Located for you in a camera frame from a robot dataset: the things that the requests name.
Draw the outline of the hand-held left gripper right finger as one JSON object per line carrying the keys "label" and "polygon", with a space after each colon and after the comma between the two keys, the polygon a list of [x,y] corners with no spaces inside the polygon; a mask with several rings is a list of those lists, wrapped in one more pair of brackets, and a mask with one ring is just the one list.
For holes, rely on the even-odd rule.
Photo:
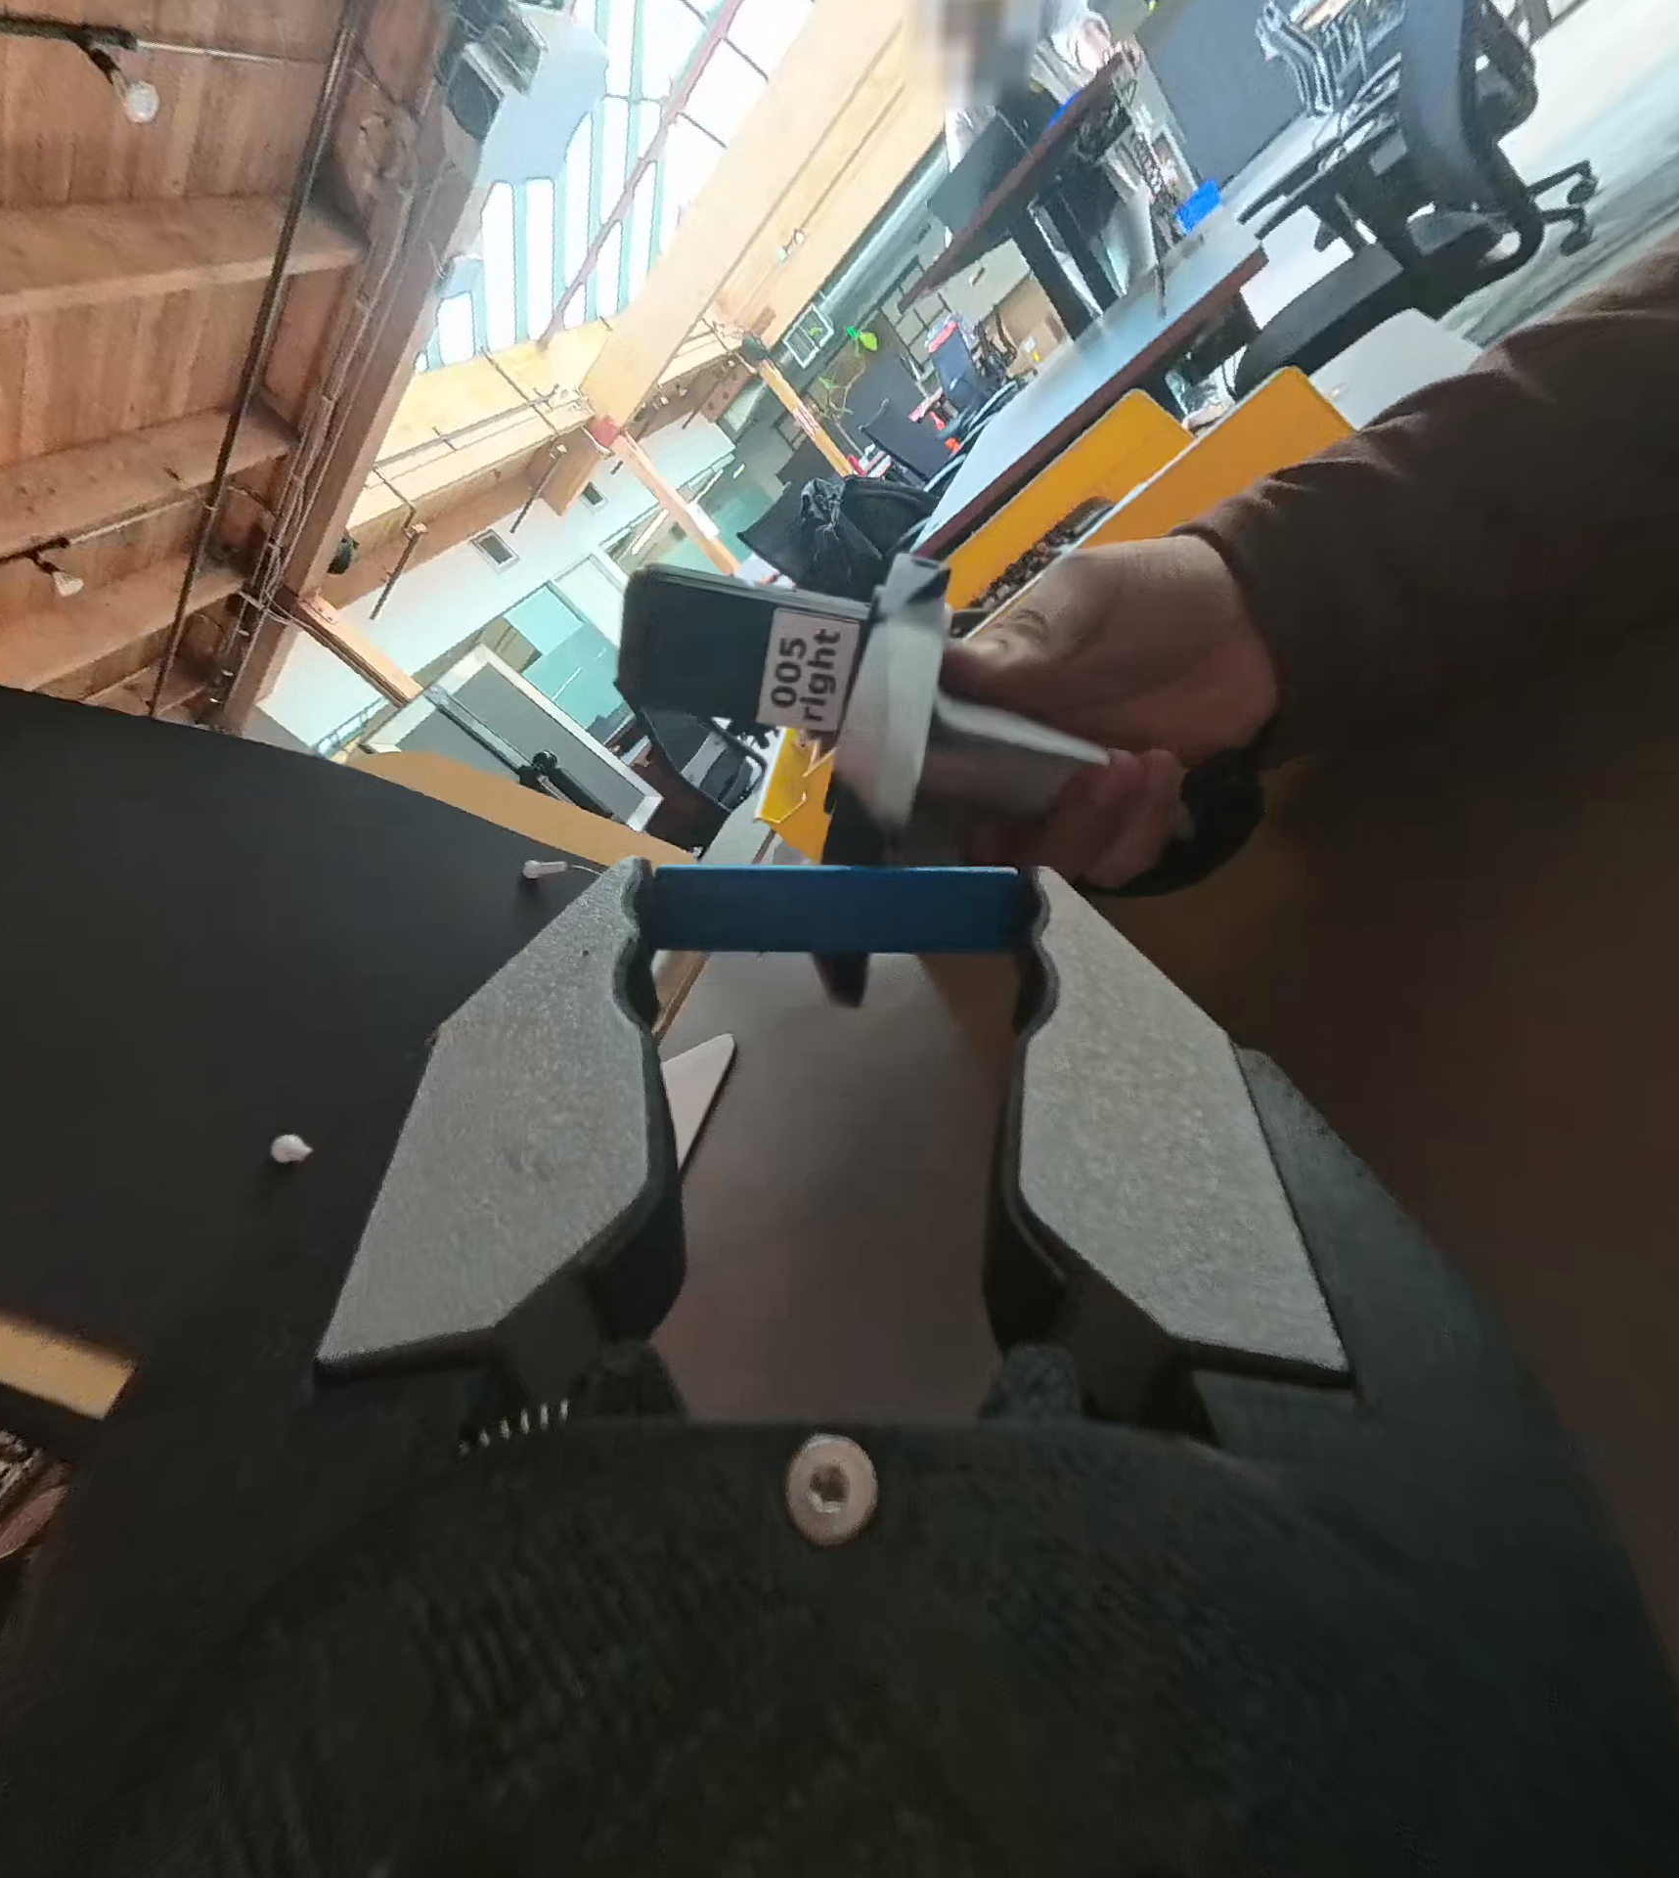
{"label": "hand-held left gripper right finger", "polygon": [[1055,872],[1034,886],[995,1168],[991,1324],[1079,1383],[1347,1383],[1228,1029]]}

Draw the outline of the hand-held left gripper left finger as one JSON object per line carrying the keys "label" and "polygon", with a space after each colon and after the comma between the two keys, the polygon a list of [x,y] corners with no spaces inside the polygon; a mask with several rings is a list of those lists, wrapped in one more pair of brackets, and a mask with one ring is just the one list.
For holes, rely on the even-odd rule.
{"label": "hand-held left gripper left finger", "polygon": [[578,1381],[682,1289],[654,884],[601,872],[443,1021],[318,1352],[324,1381]]}

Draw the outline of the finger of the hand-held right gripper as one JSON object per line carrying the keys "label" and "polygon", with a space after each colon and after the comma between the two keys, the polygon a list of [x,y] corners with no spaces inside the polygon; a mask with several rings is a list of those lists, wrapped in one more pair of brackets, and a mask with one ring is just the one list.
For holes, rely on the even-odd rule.
{"label": "finger of the hand-held right gripper", "polygon": [[846,880],[823,890],[826,915],[813,962],[830,999],[858,1011],[873,958],[893,950],[903,933],[907,888],[899,880],[909,864],[901,837],[881,829],[852,788],[834,784],[828,810],[821,864]]}

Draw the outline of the blue rectangular block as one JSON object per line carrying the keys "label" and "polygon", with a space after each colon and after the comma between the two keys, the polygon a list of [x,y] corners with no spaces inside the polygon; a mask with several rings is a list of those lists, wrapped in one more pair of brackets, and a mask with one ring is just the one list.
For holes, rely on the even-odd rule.
{"label": "blue rectangular block", "polygon": [[1042,892],[1001,866],[668,864],[639,919],[674,952],[993,956],[1034,943]]}

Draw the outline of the person's right forearm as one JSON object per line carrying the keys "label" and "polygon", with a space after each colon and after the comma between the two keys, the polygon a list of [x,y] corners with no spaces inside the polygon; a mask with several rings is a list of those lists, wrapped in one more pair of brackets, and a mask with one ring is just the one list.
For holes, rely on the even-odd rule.
{"label": "person's right forearm", "polygon": [[1278,755],[1679,628],[1679,229],[1188,530],[1273,653]]}

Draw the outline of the person's right hand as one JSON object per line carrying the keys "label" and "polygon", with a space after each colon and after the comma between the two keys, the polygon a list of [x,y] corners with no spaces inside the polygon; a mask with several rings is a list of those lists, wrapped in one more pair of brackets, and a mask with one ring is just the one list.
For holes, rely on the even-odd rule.
{"label": "person's right hand", "polygon": [[981,815],[979,866],[1124,890],[1194,833],[1188,776],[1257,747],[1278,714],[1275,655],[1226,561],[1190,534],[1061,557],[946,649],[944,688],[1106,751],[1036,815]]}

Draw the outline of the white framed monitor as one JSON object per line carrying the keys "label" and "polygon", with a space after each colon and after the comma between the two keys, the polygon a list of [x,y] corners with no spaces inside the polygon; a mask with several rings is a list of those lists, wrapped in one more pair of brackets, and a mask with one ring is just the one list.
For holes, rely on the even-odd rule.
{"label": "white framed monitor", "polygon": [[642,833],[662,794],[484,645],[363,741],[367,755],[435,755]]}

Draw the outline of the black backpack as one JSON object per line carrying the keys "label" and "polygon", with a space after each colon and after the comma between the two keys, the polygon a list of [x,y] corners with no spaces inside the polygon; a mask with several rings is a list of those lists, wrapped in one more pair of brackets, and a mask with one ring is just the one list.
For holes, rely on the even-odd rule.
{"label": "black backpack", "polygon": [[809,479],[789,504],[779,551],[764,557],[801,591],[869,600],[940,499],[903,481]]}

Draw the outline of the green potted plant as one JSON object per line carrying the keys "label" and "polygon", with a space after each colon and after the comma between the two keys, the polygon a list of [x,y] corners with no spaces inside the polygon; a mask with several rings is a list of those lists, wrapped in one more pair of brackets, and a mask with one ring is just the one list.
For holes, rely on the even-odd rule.
{"label": "green potted plant", "polygon": [[856,452],[852,434],[852,387],[877,360],[879,336],[830,315],[813,299],[776,346],[776,362],[819,426],[842,448]]}

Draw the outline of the black pegboard panel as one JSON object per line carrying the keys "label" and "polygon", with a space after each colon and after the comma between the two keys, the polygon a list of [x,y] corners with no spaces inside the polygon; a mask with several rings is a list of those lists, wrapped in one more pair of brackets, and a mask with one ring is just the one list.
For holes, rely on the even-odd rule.
{"label": "black pegboard panel", "polygon": [[0,1316],[130,1367],[0,1426],[97,1496],[337,1479],[476,1371],[322,1379],[443,1021],[596,878],[363,767],[0,686]]}

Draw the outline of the yellow plastic bin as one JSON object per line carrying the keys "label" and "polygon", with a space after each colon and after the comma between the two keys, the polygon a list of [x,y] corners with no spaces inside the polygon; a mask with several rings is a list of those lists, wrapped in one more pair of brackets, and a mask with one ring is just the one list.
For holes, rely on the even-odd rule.
{"label": "yellow plastic bin", "polygon": [[1349,414],[1298,368],[1202,434],[1130,391],[948,553],[950,604],[995,614],[1059,553],[1167,536],[1349,434]]}

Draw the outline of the black office chair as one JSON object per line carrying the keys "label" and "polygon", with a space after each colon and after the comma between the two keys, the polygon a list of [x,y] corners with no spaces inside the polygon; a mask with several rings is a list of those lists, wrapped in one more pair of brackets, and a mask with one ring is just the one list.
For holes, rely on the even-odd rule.
{"label": "black office chair", "polygon": [[1392,285],[1423,291],[1462,281],[1470,295],[1527,268],[1550,227],[1580,254],[1595,238],[1595,168],[1527,180],[1505,152],[1539,100],[1533,53],[1496,4],[1408,4],[1380,90],[1243,219],[1265,238],[1314,213]]}

